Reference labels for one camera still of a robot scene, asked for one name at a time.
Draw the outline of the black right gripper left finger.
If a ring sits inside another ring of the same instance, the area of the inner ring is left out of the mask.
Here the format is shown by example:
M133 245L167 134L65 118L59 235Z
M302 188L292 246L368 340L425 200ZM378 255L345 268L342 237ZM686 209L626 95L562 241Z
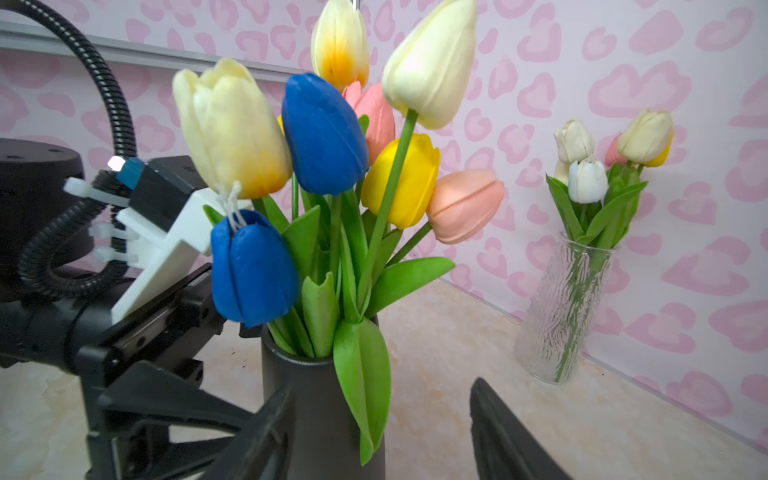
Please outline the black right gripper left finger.
M283 386L234 436L200 479L286 479L295 424L295 399L291 387Z

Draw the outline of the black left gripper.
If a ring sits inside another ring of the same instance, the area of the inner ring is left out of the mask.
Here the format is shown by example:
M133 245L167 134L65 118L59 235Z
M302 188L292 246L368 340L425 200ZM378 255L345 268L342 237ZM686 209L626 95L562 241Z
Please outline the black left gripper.
M210 468L252 416L199 388L203 365L195 357L224 323L213 305L212 266L203 264L113 319L133 283L124 278L78 299L2 297L1 365L39 363L78 374L95 359L93 372L106 378L83 379L85 477L187 478Z

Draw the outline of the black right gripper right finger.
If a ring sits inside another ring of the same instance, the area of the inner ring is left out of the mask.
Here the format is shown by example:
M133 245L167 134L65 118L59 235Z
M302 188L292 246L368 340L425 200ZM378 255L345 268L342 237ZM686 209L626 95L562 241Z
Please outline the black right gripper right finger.
M570 479L483 378L471 387L470 414L480 479Z

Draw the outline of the black tapered vase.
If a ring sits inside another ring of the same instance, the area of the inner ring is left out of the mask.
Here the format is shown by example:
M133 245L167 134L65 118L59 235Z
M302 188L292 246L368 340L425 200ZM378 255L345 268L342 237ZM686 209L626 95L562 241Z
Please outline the black tapered vase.
M289 479L386 478L385 446L360 463L359 428L340 388L333 360L301 358L283 351L267 329L261 335L263 396L289 386L296 422Z

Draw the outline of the clear glass vase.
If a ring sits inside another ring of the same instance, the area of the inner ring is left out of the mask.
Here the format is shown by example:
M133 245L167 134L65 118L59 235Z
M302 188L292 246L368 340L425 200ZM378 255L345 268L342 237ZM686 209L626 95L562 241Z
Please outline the clear glass vase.
M529 374L555 385L573 377L614 254L566 236L558 240L514 346L516 360Z

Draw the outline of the peach pink tulip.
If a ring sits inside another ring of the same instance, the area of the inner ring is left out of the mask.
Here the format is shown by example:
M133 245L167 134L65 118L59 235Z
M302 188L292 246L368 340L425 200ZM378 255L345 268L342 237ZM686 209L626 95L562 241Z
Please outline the peach pink tulip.
M430 232L446 245L461 243L481 231L495 216L505 196L505 185L483 169L458 171L437 181L427 207L427 222L391 258L401 261Z

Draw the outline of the pale cream tulip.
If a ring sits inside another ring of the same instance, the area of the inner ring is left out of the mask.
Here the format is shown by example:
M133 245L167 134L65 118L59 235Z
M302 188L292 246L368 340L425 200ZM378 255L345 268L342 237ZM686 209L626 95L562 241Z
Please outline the pale cream tulip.
M292 160L277 117L242 64L222 58L200 75L180 70L172 95L190 157L211 190L257 199L291 179Z

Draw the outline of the white blue-tinged tulip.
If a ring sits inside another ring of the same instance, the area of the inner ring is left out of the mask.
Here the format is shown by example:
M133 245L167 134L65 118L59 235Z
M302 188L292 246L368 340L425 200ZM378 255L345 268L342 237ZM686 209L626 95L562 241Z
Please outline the white blue-tinged tulip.
M605 166L594 156L573 162L569 167L568 193L577 204L592 204L604 199L608 191Z

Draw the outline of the cream white tulip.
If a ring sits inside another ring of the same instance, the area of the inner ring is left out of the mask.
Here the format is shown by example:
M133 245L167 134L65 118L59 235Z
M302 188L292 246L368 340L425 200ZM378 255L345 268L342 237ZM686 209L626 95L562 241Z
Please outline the cream white tulip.
M645 166L661 153L671 134L674 123L669 112L644 109L620 135L618 152L628 161Z

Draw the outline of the ivory white tulip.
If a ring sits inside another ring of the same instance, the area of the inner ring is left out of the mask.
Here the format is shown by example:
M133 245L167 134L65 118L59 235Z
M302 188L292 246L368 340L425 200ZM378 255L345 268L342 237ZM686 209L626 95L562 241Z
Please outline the ivory white tulip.
M357 304L367 317L452 270L454 262L425 258L388 265L397 241L385 235L414 128L439 130L456 116L475 58L477 4L443 1L392 53L382 91L405 117L399 146L369 242L357 287Z

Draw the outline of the cream yellow tulip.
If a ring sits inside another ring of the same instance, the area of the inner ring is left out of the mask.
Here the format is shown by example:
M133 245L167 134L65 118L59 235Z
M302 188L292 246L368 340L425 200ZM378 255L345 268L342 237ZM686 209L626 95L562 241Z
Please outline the cream yellow tulip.
M316 75L343 91L367 85L370 51L362 13L349 0L330 0L314 25L311 61Z

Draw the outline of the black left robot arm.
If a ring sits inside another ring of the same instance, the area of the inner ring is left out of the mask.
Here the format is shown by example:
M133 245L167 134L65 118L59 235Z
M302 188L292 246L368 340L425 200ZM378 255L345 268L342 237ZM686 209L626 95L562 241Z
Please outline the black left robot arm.
M48 143L1 143L1 366L79 377L91 479L247 479L238 449L250 413L200 387L202 347L223 328L209 266L176 275L129 318L112 306L132 285L126 265L74 267L104 204L64 192L80 155Z

